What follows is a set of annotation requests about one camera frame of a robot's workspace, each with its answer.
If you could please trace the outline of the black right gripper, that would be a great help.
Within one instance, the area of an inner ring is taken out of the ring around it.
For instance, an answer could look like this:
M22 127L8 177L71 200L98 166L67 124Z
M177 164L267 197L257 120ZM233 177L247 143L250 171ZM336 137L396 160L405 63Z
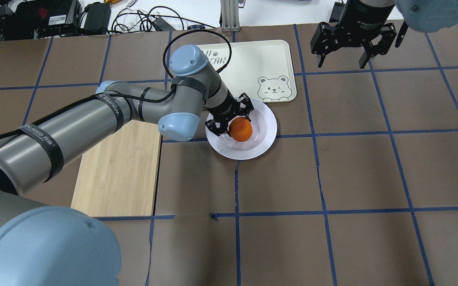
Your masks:
M387 54L397 35L394 24L386 23L394 6L393 0L348 0L335 25L320 22L311 40L318 68L323 67L326 54L340 48L364 48L360 69L376 54Z

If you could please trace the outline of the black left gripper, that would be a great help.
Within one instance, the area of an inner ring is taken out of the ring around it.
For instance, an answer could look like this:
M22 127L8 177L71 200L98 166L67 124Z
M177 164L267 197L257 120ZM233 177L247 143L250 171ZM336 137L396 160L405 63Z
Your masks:
M218 137L224 134L231 137L229 123L238 116L242 116L251 122L249 114L253 111L253 103L245 93L240 94L238 99L228 94L220 105L207 108L207 110L213 116L212 119L206 121L206 127L209 132Z

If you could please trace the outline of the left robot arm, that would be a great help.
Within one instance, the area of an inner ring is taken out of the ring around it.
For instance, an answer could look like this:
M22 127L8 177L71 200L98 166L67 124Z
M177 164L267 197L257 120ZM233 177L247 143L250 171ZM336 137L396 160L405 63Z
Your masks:
M121 251L108 226L23 195L130 121L156 124L160 134L186 142L203 108L217 136L253 111L249 96L234 98L198 46L178 48L169 68L170 91L107 80L95 94L0 136L0 286L119 285Z

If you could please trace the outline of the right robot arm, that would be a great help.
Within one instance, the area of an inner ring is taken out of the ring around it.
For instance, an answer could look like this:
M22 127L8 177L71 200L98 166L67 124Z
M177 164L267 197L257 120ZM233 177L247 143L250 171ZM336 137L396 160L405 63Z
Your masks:
M341 48L363 48L359 67L392 45L400 47L408 31L435 33L458 24L458 0L348 0L338 23L320 22L310 42L322 67L328 54Z

